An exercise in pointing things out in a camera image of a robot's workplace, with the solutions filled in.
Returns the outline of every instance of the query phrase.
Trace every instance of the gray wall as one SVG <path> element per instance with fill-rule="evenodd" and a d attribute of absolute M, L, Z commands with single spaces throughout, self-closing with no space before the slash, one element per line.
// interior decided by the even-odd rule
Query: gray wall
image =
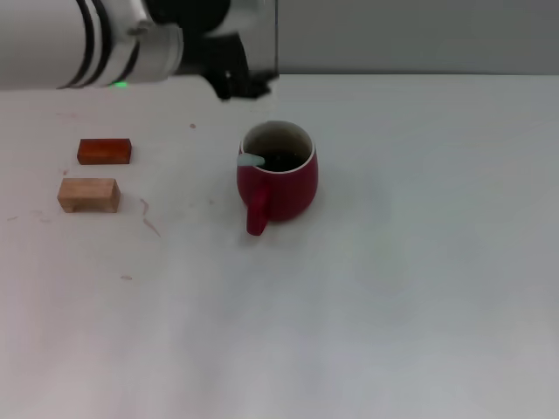
<path fill-rule="evenodd" d="M 279 0 L 283 72 L 559 74 L 559 0 Z"/>

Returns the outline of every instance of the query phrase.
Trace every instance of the light wooden block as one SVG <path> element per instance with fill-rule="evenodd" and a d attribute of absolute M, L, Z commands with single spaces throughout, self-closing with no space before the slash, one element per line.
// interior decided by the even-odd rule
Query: light wooden block
<path fill-rule="evenodd" d="M 115 179 L 64 179 L 59 203 L 64 212 L 116 212 L 121 192 Z"/>

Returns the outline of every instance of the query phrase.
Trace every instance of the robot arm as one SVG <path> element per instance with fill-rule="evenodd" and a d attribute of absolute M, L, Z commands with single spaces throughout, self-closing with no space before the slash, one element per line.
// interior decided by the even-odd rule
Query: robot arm
<path fill-rule="evenodd" d="M 222 100 L 269 93 L 238 31 L 270 0 L 2 0 L 0 90 L 205 77 Z"/>

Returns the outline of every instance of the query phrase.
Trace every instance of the white tabletop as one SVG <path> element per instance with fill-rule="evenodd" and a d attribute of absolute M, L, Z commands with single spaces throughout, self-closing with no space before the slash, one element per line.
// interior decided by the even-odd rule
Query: white tabletop
<path fill-rule="evenodd" d="M 235 157 L 267 119 L 321 187 L 252 238 Z M 559 78 L 2 93 L 0 135 L 2 419 L 557 418 Z M 80 166 L 100 137 L 132 164 Z M 120 213 L 64 214 L 66 170 Z"/>

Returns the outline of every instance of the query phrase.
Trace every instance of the coffee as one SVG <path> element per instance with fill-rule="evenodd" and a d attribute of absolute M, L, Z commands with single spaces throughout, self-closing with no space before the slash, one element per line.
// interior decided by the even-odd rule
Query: coffee
<path fill-rule="evenodd" d="M 260 168 L 268 170 L 269 172 L 288 172 L 290 170 L 295 170 L 303 164 L 305 164 L 306 159 L 301 157 L 297 153 L 286 150 L 269 151 L 259 154 L 264 157 L 266 163 Z"/>

